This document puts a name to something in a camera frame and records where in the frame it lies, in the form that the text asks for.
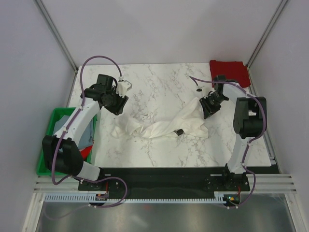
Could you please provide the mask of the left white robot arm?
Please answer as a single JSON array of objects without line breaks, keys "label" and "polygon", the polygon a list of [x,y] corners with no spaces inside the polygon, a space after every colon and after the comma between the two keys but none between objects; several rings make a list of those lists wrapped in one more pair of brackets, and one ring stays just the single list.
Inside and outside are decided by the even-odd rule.
[{"label": "left white robot arm", "polygon": [[105,108],[114,115],[123,112],[128,100],[126,93],[132,88],[128,81],[121,81],[117,87],[111,84],[93,84],[82,92],[80,104],[75,108],[65,124],[42,140],[45,166],[52,178],[59,172],[78,179],[86,179],[95,190],[106,185],[101,169],[84,160],[78,148],[80,139],[94,116]]}]

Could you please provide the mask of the white t shirt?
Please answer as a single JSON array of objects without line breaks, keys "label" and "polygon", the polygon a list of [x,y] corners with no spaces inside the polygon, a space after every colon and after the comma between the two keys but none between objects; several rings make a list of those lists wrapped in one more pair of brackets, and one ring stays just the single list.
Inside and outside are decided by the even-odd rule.
[{"label": "white t shirt", "polygon": [[153,124],[138,121],[131,116],[121,115],[115,120],[114,129],[111,132],[114,138],[128,135],[145,139],[178,137],[182,134],[204,139],[209,137],[209,130],[204,125],[198,97],[194,97],[187,103],[174,118]]}]

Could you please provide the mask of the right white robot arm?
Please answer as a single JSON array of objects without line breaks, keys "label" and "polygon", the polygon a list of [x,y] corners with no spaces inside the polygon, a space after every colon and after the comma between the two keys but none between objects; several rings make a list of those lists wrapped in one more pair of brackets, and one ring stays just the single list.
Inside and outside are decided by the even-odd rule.
[{"label": "right white robot arm", "polygon": [[199,100],[204,119],[217,113],[223,101],[231,101],[235,105],[233,129],[236,141],[227,163],[229,174],[221,178],[222,187],[233,190],[239,184],[236,174],[246,172],[252,142],[262,137],[266,131],[267,101],[265,97],[251,95],[239,83],[227,80],[224,75],[215,77],[211,83],[214,91]]}]

